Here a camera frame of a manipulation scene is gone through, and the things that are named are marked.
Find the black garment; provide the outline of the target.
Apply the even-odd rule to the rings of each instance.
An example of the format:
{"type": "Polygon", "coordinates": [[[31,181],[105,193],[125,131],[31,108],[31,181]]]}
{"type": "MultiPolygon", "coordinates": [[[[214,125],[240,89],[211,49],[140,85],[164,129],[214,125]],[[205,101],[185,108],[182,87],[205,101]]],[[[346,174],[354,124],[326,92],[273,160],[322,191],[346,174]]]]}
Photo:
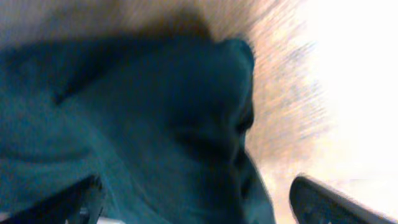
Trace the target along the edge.
{"type": "Polygon", "coordinates": [[[1,211],[98,175],[126,223],[274,223],[245,150],[254,54],[109,38],[1,50],[1,211]]]}

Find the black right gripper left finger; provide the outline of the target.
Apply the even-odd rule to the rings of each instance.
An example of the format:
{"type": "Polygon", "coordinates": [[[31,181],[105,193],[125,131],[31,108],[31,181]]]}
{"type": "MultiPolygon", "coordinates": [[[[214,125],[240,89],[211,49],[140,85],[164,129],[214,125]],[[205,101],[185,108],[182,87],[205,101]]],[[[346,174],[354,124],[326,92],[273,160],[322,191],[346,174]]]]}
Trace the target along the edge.
{"type": "Polygon", "coordinates": [[[1,224],[96,224],[104,207],[104,187],[98,176],[63,189],[1,224]]]}

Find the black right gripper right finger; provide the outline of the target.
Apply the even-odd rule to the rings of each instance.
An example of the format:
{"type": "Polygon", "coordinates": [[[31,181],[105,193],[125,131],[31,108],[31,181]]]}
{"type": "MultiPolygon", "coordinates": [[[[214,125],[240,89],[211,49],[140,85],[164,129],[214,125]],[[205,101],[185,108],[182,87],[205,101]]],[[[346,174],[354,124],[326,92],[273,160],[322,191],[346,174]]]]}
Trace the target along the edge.
{"type": "Polygon", "coordinates": [[[290,206],[299,224],[395,224],[305,176],[290,187],[290,206]]]}

